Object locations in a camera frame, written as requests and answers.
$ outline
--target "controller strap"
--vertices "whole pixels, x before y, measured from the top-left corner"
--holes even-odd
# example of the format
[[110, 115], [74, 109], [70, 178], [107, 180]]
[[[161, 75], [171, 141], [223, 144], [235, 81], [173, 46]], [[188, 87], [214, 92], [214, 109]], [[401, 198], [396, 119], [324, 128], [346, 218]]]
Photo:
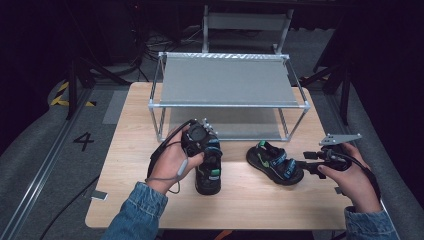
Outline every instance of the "controller strap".
[[168, 147], [168, 143], [169, 141], [171, 141], [171, 139], [173, 137], [175, 137], [175, 135], [177, 135], [177, 133], [179, 131], [181, 131], [185, 126], [189, 125], [189, 124], [194, 124], [196, 122], [196, 120], [194, 119], [190, 119], [187, 122], [183, 123], [181, 126], [179, 126], [177, 129], [175, 129], [175, 131], [173, 131], [171, 134], [169, 134], [169, 136], [159, 145], [159, 147], [152, 153], [152, 155], [150, 156], [150, 164], [149, 164], [149, 168], [147, 170], [147, 177], [150, 177], [150, 174], [153, 171], [153, 167], [155, 166], [157, 160], [159, 159], [160, 155], [163, 153], [163, 151], [165, 151], [165, 148]]
[[176, 180], [177, 181], [177, 184], [178, 184], [178, 190], [176, 192], [171, 191], [171, 190], [168, 190], [168, 191], [171, 192], [171, 193], [173, 193], [173, 194], [179, 193], [180, 192], [180, 179], [181, 179], [181, 175], [183, 175], [183, 173], [184, 173], [184, 171], [185, 171], [185, 169], [186, 169], [186, 167], [188, 165], [187, 152], [184, 151], [184, 153], [186, 155], [186, 159], [184, 159], [184, 161], [181, 164], [180, 168], [178, 169], [177, 175], [175, 177], [170, 177], [170, 178], [150, 178], [150, 177], [148, 177], [148, 178], [146, 178], [144, 180], [144, 182], [147, 183], [148, 181], [153, 181], [153, 180], [156, 180], [156, 181], [172, 181], [172, 180]]

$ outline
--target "hand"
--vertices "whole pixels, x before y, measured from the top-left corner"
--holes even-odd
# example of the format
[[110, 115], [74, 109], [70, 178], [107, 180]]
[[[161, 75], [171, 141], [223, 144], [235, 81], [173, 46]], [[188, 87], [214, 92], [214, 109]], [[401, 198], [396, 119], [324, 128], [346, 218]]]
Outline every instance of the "hand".
[[168, 143], [168, 147], [165, 148], [165, 151], [160, 155], [158, 161], [156, 162], [152, 174], [149, 178], [162, 178], [171, 180], [150, 180], [147, 181], [147, 185], [152, 189], [166, 194], [168, 190], [179, 180], [183, 179], [191, 169], [199, 166], [203, 162], [203, 153], [199, 153], [196, 156], [189, 157], [187, 166], [183, 174], [177, 179], [174, 178], [177, 176], [177, 172], [183, 164], [184, 160], [187, 159], [186, 154], [181, 148], [181, 137], [182, 131], [179, 131]]
[[[343, 143], [342, 147], [348, 155], [356, 158], [362, 165], [369, 168], [357, 148], [349, 143]], [[374, 188], [358, 165], [352, 163], [351, 167], [342, 172], [324, 165], [320, 165], [318, 170], [339, 185], [342, 192], [352, 200], [356, 212], [370, 213], [382, 210]]]

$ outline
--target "yellow tape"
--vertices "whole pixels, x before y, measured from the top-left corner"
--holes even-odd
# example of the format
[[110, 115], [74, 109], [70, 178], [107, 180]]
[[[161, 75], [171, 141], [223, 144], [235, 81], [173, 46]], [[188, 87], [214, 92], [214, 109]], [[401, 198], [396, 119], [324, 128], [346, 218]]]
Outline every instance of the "yellow tape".
[[[53, 101], [50, 103], [50, 105], [60, 105], [60, 106], [69, 106], [69, 101], [68, 100], [61, 100], [63, 93], [65, 92], [65, 90], [68, 88], [69, 86], [69, 82], [67, 82], [67, 80], [65, 80], [65, 82], [63, 82], [63, 84], [60, 86], [59, 90], [56, 93], [55, 98], [53, 99]], [[97, 105], [97, 102], [94, 101], [88, 101], [85, 106], [87, 107], [95, 107]]]

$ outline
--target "wooden table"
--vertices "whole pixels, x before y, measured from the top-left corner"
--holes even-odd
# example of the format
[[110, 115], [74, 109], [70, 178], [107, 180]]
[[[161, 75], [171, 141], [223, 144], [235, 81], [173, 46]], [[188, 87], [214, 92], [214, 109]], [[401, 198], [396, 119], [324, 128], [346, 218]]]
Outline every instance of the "wooden table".
[[[107, 192], [108, 198], [91, 202], [86, 217], [89, 227], [107, 228], [135, 183], [146, 178], [150, 155], [159, 145], [147, 107], [150, 90], [151, 83], [133, 83], [130, 87], [96, 187]], [[297, 160], [303, 160], [303, 151], [319, 150], [318, 142], [325, 137], [312, 101], [310, 104], [292, 140], [272, 142]], [[246, 152], [255, 144], [221, 142], [221, 191], [212, 196], [198, 194], [191, 171], [181, 181], [179, 194], [167, 194], [169, 201], [160, 228], [345, 229], [343, 209], [351, 202], [336, 194], [334, 181], [305, 172], [304, 179], [294, 186], [276, 185], [247, 163]]]

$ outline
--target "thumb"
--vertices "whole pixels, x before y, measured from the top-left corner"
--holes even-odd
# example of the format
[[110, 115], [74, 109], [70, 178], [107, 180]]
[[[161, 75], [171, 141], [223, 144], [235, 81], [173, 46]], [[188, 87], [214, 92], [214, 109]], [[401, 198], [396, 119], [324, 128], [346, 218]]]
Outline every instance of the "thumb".
[[192, 165], [192, 167], [196, 167], [196, 166], [199, 166], [200, 164], [202, 164], [203, 163], [203, 156], [204, 156], [204, 153], [201, 152], [201, 153], [199, 153], [199, 154], [197, 154], [193, 157], [190, 157], [189, 158], [190, 159], [190, 165]]
[[334, 169], [329, 168], [329, 167], [324, 166], [324, 165], [319, 165], [318, 171], [320, 171], [322, 174], [333, 179], [336, 182], [341, 178], [339, 171], [334, 170]]

